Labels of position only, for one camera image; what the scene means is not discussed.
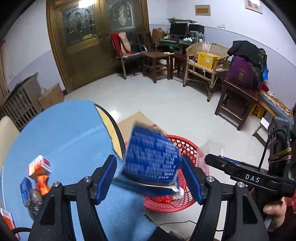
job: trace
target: yellow box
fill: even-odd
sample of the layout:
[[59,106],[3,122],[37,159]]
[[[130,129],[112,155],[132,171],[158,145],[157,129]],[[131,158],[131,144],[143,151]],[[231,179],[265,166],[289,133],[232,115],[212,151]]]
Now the yellow box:
[[220,58],[220,56],[212,53],[198,52],[197,63],[208,69],[213,69],[215,61],[218,58]]

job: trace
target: screw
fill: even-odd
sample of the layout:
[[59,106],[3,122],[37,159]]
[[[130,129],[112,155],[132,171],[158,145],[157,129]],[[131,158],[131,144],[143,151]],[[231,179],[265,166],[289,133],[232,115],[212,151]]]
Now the screw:
[[215,181],[215,178],[213,178],[212,176],[208,176],[207,181],[212,183],[213,181]]
[[83,179],[86,183],[89,183],[91,181],[91,177],[87,176]]
[[243,187],[244,187],[244,183],[242,183],[242,182],[238,182],[237,185],[238,185],[240,188],[243,188]]
[[54,181],[53,184],[52,184],[52,186],[55,187],[55,188],[57,188],[60,184],[61,184],[60,182]]

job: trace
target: laundry basket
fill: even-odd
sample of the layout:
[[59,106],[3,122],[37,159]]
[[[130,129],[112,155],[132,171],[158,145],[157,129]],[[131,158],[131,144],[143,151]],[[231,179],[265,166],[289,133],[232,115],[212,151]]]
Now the laundry basket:
[[[209,175],[209,168],[205,164],[205,154],[200,151],[195,144],[179,136],[166,135],[166,137],[179,148],[181,156],[187,154],[196,167],[200,167],[207,176]],[[145,208],[160,213],[173,213],[181,211],[194,204],[196,201],[192,198],[181,170],[179,170],[178,178],[180,186],[185,191],[183,198],[172,201],[171,203],[162,204],[156,203],[149,197],[144,196]]]

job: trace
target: human hand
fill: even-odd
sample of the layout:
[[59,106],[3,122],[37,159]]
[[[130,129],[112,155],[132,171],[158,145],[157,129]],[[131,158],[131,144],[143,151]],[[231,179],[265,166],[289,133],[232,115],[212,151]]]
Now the human hand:
[[285,198],[282,198],[281,201],[275,201],[265,205],[263,212],[267,215],[274,216],[269,228],[267,229],[268,232],[273,232],[276,228],[279,228],[284,223],[286,210],[287,205]]

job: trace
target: yellow plastic stool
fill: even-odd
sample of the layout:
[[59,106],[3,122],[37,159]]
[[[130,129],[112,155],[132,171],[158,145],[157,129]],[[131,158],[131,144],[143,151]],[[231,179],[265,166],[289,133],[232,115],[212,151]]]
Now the yellow plastic stool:
[[260,105],[259,103],[256,103],[253,105],[253,108],[251,109],[249,116],[252,113],[254,113],[258,119],[262,119],[264,112],[265,112],[265,109],[263,108],[263,106]]

